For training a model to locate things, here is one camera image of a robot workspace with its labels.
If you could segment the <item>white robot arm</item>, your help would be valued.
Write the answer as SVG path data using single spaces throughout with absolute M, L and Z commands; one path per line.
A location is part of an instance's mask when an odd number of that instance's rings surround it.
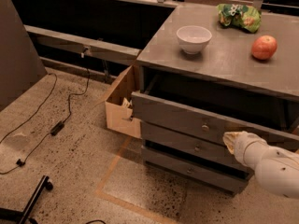
M 222 140 L 239 163 L 254 171 L 263 189 L 278 196 L 299 198 L 298 153 L 270 146 L 255 133 L 226 132 Z

